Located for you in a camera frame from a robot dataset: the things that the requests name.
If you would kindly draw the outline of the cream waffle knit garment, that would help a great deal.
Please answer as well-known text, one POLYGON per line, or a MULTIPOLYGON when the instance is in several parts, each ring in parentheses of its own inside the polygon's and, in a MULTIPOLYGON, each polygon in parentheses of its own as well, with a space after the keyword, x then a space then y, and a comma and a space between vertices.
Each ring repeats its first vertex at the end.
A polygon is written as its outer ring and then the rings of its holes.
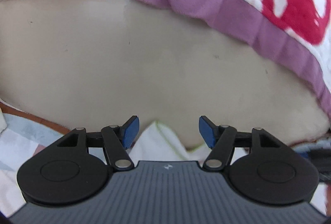
POLYGON ((139 161, 198 161, 203 164, 211 150, 205 143, 188 150, 177 134, 159 121, 151 123, 131 147, 129 156, 139 161))

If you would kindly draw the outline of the beige bed base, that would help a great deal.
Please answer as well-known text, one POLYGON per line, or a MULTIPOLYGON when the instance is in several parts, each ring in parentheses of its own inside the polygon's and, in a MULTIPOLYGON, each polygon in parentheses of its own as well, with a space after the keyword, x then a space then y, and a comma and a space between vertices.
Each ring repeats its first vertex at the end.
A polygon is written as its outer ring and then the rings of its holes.
POLYGON ((289 144, 330 127, 293 72, 200 20, 135 0, 1 0, 1 98, 70 129, 158 120, 187 148, 203 141, 202 115, 289 144))

